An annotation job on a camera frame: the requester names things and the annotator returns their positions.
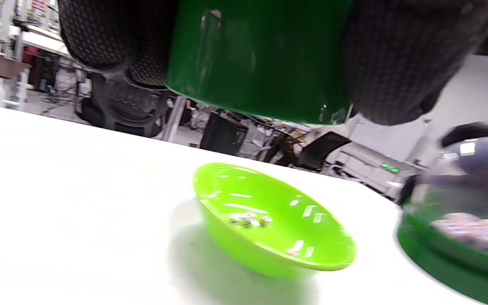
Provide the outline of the person's left hand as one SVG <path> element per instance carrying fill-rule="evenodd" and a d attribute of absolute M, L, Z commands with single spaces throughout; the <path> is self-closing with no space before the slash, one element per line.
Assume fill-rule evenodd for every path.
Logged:
<path fill-rule="evenodd" d="M 488 0 L 60 0 L 80 64 L 245 114 L 381 125 L 430 112 L 488 36 Z"/>

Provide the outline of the person's right hand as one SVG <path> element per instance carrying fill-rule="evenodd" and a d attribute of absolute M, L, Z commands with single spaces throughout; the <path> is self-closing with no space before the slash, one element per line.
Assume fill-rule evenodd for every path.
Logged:
<path fill-rule="evenodd" d="M 488 137 L 488 124 L 474 122 L 450 129 L 440 140 L 440 147 L 449 147 L 460 141 Z"/>

